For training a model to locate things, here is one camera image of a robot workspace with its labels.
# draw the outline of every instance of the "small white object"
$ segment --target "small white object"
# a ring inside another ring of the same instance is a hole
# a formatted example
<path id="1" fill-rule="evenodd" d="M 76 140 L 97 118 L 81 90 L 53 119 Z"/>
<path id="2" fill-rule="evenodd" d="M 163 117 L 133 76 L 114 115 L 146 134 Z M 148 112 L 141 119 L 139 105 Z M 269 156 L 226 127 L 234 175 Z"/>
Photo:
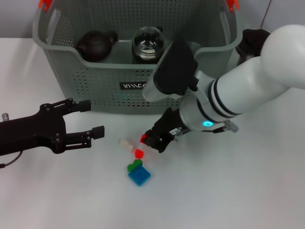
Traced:
<path id="1" fill-rule="evenodd" d="M 123 146 L 125 149 L 127 149 L 131 153 L 133 153 L 136 149 L 136 147 L 133 144 L 131 144 L 126 138 L 122 138 L 120 140 L 120 145 Z"/>

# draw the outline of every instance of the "perforated basket wall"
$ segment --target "perforated basket wall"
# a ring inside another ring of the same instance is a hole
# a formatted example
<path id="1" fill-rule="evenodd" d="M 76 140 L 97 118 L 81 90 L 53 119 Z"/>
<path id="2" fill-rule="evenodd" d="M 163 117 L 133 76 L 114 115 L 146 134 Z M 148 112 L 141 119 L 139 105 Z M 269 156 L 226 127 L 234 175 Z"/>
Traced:
<path id="1" fill-rule="evenodd" d="M 179 107 L 181 99 L 148 103 L 141 90 L 121 90 L 120 82 L 147 81 L 156 65 L 86 62 L 74 47 L 88 31 L 114 30 L 120 41 L 130 41 L 143 26 L 161 26 L 168 43 L 176 37 L 189 42 L 201 67 L 200 54 L 214 47 L 219 55 L 209 60 L 215 58 L 217 70 L 226 67 L 241 38 L 236 13 L 229 12 L 225 0 L 53 0 L 48 11 L 43 8 L 34 21 L 35 42 L 44 49 L 65 96 L 90 99 L 98 111 L 159 114 Z"/>

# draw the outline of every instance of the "white cylinder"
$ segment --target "white cylinder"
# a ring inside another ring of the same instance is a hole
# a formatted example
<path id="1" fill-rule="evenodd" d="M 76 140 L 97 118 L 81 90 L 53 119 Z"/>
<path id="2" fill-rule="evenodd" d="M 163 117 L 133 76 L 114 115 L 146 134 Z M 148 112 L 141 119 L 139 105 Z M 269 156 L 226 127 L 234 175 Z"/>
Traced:
<path id="1" fill-rule="evenodd" d="M 217 82 L 217 93 L 222 104 L 237 114 L 278 97 L 288 88 L 263 72 L 261 57 L 246 61 Z"/>

